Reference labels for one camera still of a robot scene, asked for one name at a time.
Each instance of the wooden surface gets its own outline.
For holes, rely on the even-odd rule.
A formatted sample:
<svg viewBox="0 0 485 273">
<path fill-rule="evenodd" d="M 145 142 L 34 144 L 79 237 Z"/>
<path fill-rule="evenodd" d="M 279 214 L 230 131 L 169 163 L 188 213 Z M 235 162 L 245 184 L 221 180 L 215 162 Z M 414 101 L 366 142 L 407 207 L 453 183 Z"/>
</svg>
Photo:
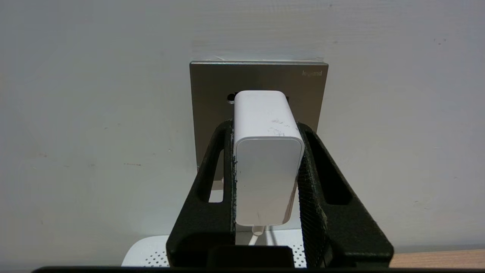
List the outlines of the wooden surface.
<svg viewBox="0 0 485 273">
<path fill-rule="evenodd" d="M 485 250 L 395 254 L 391 267 L 485 268 Z"/>
</svg>

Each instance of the outlet screw hole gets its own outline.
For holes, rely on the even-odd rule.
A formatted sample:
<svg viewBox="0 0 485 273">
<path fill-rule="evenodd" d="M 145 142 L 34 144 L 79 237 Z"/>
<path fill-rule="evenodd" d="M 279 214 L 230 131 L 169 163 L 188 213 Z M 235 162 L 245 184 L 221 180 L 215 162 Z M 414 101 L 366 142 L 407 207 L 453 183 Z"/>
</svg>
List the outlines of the outlet screw hole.
<svg viewBox="0 0 485 273">
<path fill-rule="evenodd" d="M 227 103 L 234 104 L 235 99 L 236 99 L 236 94 L 231 93 L 227 96 Z"/>
</svg>

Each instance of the wall charger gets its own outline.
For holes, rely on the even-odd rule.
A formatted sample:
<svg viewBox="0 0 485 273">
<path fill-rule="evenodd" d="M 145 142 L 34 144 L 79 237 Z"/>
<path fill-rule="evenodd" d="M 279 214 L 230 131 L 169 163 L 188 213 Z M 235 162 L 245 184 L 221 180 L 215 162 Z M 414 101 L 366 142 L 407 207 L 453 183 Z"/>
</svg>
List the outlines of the wall charger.
<svg viewBox="0 0 485 273">
<path fill-rule="evenodd" d="M 305 145 L 282 92 L 246 90 L 234 100 L 236 223 L 290 219 Z"/>
</svg>

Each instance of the white cable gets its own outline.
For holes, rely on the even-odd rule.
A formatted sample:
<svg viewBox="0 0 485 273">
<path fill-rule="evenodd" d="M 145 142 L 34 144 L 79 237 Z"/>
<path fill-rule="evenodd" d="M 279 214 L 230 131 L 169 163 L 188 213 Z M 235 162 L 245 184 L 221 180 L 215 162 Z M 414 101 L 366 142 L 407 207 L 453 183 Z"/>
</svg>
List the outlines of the white cable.
<svg viewBox="0 0 485 273">
<path fill-rule="evenodd" d="M 254 235 L 251 237 L 251 240 L 249 241 L 249 244 L 248 245 L 255 245 L 256 244 L 256 241 L 258 240 L 258 235 Z"/>
<path fill-rule="evenodd" d="M 251 237 L 251 240 L 249 241 L 248 245 L 255 245 L 256 241 L 258 240 L 258 237 L 263 234 L 264 232 L 264 225 L 255 225 L 252 228 L 253 231 L 253 236 Z"/>
</svg>

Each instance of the wall outlet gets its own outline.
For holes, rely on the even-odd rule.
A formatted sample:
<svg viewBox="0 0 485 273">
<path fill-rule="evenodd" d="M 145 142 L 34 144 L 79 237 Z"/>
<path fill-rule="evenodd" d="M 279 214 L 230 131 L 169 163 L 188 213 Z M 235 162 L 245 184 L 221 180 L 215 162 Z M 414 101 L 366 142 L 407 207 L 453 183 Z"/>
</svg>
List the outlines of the wall outlet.
<svg viewBox="0 0 485 273">
<path fill-rule="evenodd" d="M 215 128 L 233 117 L 234 96 L 243 90 L 283 92 L 295 120 L 316 131 L 327 72 L 328 65 L 323 62 L 191 62 L 197 165 Z M 220 156 L 214 180 L 220 181 L 222 176 Z"/>
</svg>

